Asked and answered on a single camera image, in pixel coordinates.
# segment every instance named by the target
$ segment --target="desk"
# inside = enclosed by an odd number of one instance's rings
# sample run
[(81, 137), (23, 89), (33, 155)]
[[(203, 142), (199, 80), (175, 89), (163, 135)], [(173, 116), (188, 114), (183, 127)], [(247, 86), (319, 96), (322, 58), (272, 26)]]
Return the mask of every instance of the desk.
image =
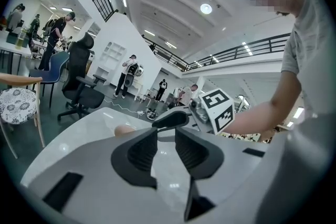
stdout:
[(0, 38), (0, 49), (9, 52), (8, 61), (7, 61), (7, 73), (8, 74), (12, 74), (13, 54), (20, 55), (19, 66), (21, 62), (21, 56), (31, 56), (32, 55), (30, 48), (28, 46), (24, 48), (24, 47), (16, 46), (15, 44), (12, 44), (12, 43), (7, 43), (6, 39), (4, 39), (2, 36)]
[[(31, 163), (21, 179), (21, 184), (28, 187), (37, 175), (76, 148), (93, 141), (113, 137), (114, 128), (120, 124), (129, 124), (137, 130), (151, 127), (149, 122), (110, 108), (96, 110), (56, 136)], [(174, 130), (161, 132), (159, 135), (167, 136), (172, 135), (172, 133), (174, 133)], [(158, 141), (151, 175), (160, 182), (156, 193), (162, 198), (166, 206), (171, 208), (182, 220), (188, 196), (190, 175), (175, 150), (175, 142)], [(77, 214), (67, 216), (79, 221), (79, 223), (90, 223), (90, 220), (80, 219), (81, 216)]]

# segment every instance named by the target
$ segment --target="gray floor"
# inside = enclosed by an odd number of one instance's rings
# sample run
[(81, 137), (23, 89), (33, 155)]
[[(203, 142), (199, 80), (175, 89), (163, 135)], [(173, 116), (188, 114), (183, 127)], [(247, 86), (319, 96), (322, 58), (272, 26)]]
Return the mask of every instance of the gray floor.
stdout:
[[(6, 57), (4, 62), (4, 69), (2, 69), (2, 60), (0, 61), (0, 72), (7, 72), (6, 65)], [(13, 60), (13, 74), (16, 74), (18, 64), (18, 56), (14, 56)], [(22, 58), (20, 64), (19, 75), (27, 76), (29, 74), (29, 68), (33, 68), (34, 65), (38, 66), (39, 61), (30, 60), (26, 58)], [(52, 95), (52, 105), (51, 109), (49, 108), (49, 97), (50, 97), (50, 89), (51, 85), (46, 85), (44, 97), (40, 97), (40, 113), (41, 113), (41, 125), (42, 131), (45, 138), (46, 144), (50, 143), (59, 133), (65, 130), (67, 127), (75, 123), (79, 120), (78, 115), (70, 115), (62, 117), (61, 121), (58, 122), (56, 119), (57, 114), (65, 111), (65, 104), (67, 99), (63, 96), (61, 91), (63, 82), (67, 78), (67, 71), (64, 71), (61, 77), (60, 82), (55, 84), (54, 93)], [(4, 84), (0, 84), (0, 90), (6, 89), (7, 86)], [(106, 100), (111, 101), (109, 97), (114, 94), (114, 87), (112, 86), (103, 86), (102, 83), (97, 85), (97, 90), (101, 91), (105, 94)], [(146, 106), (148, 105), (148, 101), (140, 103), (139, 101), (134, 101), (134, 97), (131, 95), (127, 95), (125, 99), (118, 97), (116, 100), (113, 100), (114, 104), (119, 104), (123, 108), (127, 108), (130, 111), (144, 111)], [(131, 113), (127, 110), (122, 110), (119, 106), (114, 106), (112, 103), (107, 103), (103, 101), (101, 107), (110, 107), (114, 110), (120, 111), (122, 113), (128, 114), (135, 118), (138, 117), (138, 114)], [(166, 106), (163, 103), (151, 102), (150, 108), (156, 109), (158, 114), (160, 115), (164, 111), (166, 111)], [(139, 119), (149, 121), (145, 115), (139, 116)], [(15, 159), (12, 155), (3, 135), (0, 135), (0, 155), (2, 161), (6, 165), (8, 172), (12, 179), (15, 182), (19, 182), (29, 167), (31, 162), (35, 159), (35, 157), (41, 152), (42, 146), (39, 139), (37, 128), (34, 126), (34, 121), (29, 120), (20, 125), (13, 125), (14, 131), (10, 132), (7, 126), (7, 134), (9, 139), (18, 155), (18, 159)]]

